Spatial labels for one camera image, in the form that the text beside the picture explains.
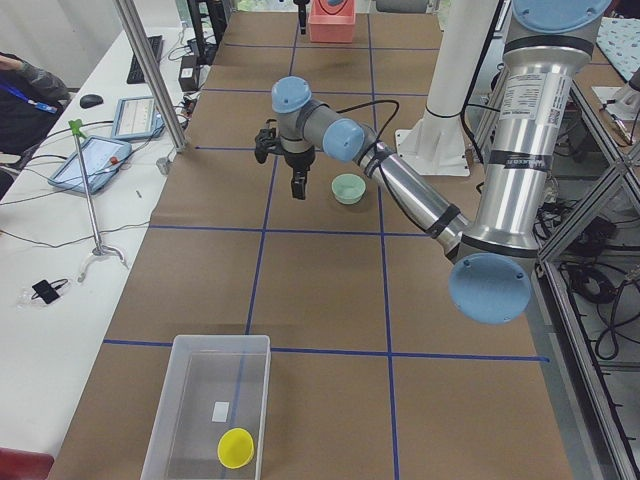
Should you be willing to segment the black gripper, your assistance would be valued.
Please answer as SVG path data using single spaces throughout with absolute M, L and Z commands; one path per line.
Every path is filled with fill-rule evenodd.
M 315 160 L 315 149 L 284 153 L 286 164 L 292 169 L 291 194 L 296 200 L 306 199 L 307 173 Z

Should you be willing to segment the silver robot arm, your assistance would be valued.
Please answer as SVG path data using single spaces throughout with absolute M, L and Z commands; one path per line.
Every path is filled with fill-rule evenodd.
M 537 257 L 533 224 L 570 86 L 591 59 L 606 7 L 603 1 L 513 3 L 503 55 L 505 92 L 474 220 L 466 219 L 374 130 L 316 100 L 299 77 L 282 78 L 273 86 L 278 124 L 257 137 L 256 158 L 264 162 L 271 153 L 283 156 L 298 199 L 305 195 L 317 151 L 357 164 L 442 245 L 453 264 L 448 288 L 454 305 L 481 323 L 511 321 L 531 297 Z

